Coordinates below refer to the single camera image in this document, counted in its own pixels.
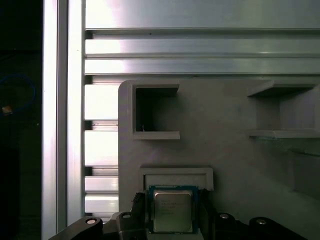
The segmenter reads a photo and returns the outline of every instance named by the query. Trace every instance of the metal frame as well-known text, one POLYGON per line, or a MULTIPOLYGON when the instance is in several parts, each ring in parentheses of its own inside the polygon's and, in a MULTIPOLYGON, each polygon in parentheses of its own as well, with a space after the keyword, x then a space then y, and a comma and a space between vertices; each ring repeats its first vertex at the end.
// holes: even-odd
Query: metal frame
POLYGON ((44 240, 85 213, 108 219, 117 210, 118 187, 104 184, 118 177, 115 85, 195 74, 320 74, 317 0, 43 1, 44 240), (86 141, 95 150, 84 153, 86 141), (106 147, 96 144, 102 141, 106 147))
POLYGON ((44 240, 66 227, 66 109, 68 8, 44 0, 42 108, 42 234, 44 240))
POLYGON ((84 215, 85 0, 69 0, 67 108, 67 225, 84 215))

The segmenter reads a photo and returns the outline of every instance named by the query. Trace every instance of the horizontal aluminum profile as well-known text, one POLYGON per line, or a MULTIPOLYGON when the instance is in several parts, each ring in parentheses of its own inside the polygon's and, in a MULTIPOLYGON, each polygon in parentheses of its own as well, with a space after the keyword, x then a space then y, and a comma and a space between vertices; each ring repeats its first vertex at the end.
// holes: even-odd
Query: horizontal aluminum profile
POLYGON ((320 28, 318 0, 88 0, 87 29, 320 28))
POLYGON ((117 120, 92 120, 91 129, 99 131, 118 131, 117 120))
POLYGON ((94 166, 92 167, 93 176, 109 176, 109 177, 118 177, 119 169, 118 168, 104 168, 94 166))
POLYGON ((86 213, 116 213, 119 211, 117 194, 87 194, 84 208, 86 213))
POLYGON ((88 39, 87 58, 320 57, 319 36, 218 35, 176 38, 88 39))
POLYGON ((85 74, 319 74, 319 66, 319 57, 89 58, 85 74))
POLYGON ((93 212, 91 213, 92 216, 94 217, 100 217, 100 218, 106 218, 110 219, 114 212, 93 212))
POLYGON ((86 120, 117 120, 119 85, 120 83, 86 85, 84 118, 86 120))
POLYGON ((84 163, 87 167, 118 167, 118 132, 84 132, 84 163))
POLYGON ((117 194, 119 191, 118 177, 114 176, 86 176, 84 190, 87 194, 117 194))
POLYGON ((105 84, 121 84, 123 81, 125 81, 126 79, 123 79, 119 76, 101 76, 101 75, 97 75, 97 76, 92 76, 92 84, 95 85, 105 85, 105 84))

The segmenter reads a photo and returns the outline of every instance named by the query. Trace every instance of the blue cable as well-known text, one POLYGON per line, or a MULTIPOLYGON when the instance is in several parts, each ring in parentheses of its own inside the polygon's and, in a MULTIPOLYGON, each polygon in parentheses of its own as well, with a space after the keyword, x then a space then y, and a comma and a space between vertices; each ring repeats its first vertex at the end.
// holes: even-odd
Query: blue cable
POLYGON ((20 112, 24 109, 26 109, 27 107, 29 107, 36 99, 36 86, 35 84, 30 80, 30 78, 28 78, 27 76, 25 75, 22 75, 22 74, 11 74, 11 75, 7 75, 5 76, 4 78, 2 78, 0 80, 0 85, 3 84, 4 82, 6 82, 8 79, 10 78, 21 78, 23 79, 25 82, 27 82, 29 84, 29 86, 32 88, 32 91, 33 91, 33 96, 32 96, 32 99, 26 103, 25 105, 23 105, 22 107, 19 107, 17 109, 14 109, 12 110, 12 113, 11 114, 15 114, 16 112, 20 112))

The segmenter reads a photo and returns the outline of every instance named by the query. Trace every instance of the processor chip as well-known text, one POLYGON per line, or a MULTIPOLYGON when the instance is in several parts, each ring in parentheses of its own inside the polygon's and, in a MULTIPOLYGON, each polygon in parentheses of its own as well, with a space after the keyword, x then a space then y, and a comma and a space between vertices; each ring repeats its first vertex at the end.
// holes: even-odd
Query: processor chip
POLYGON ((153 196, 155 232, 192 232, 191 191, 155 191, 153 196))
POLYGON ((194 186, 151 186, 151 233, 196 233, 198 188, 194 186))

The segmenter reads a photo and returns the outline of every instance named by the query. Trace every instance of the black mechanical part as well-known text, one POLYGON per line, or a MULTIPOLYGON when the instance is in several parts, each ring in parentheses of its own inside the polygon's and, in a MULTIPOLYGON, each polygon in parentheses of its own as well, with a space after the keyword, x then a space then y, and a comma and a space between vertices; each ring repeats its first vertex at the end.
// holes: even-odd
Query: black mechanical part
MULTIPOLYGON (((255 217, 247 225, 229 213, 217 212, 209 193, 198 192, 198 226, 204 240, 306 240, 266 217, 255 217)), ((146 240, 146 200, 146 194, 137 193, 130 212, 123 212, 106 224, 97 217, 83 217, 50 240, 146 240)))

